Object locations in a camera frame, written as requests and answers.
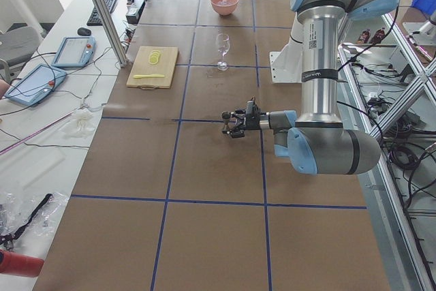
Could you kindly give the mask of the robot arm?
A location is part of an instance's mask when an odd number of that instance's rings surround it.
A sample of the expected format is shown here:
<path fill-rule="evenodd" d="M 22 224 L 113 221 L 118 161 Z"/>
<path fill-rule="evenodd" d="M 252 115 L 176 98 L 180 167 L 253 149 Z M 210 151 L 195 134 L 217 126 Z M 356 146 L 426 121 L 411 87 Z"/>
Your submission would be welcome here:
<path fill-rule="evenodd" d="M 394 10 L 400 0 L 291 0 L 302 27 L 297 65 L 301 69 L 300 112 L 263 112 L 254 101 L 224 112 L 223 133 L 242 138 L 247 130 L 270 129 L 275 155 L 288 157 L 303 174 L 361 174 L 379 161 L 374 137 L 345 129 L 337 110 L 339 23 L 372 18 Z"/>

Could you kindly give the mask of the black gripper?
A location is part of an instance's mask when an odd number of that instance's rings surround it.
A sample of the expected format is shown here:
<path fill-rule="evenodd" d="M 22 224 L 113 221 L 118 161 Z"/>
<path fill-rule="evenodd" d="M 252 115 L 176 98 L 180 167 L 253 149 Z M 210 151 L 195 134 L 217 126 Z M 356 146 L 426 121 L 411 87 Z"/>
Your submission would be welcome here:
<path fill-rule="evenodd" d="M 229 136 L 231 138 L 243 138 L 244 137 L 244 130 L 260 130 L 260 117 L 261 117 L 261 110 L 258 107 L 258 115 L 255 119 L 247 118 L 245 115 L 245 110 L 242 109 L 236 109 L 235 111 L 231 112 L 232 118 L 235 118 L 237 121 L 243 122 L 243 129 L 239 127 L 238 124 L 235 126 L 231 126 L 229 122 L 225 122 L 222 134 Z"/>

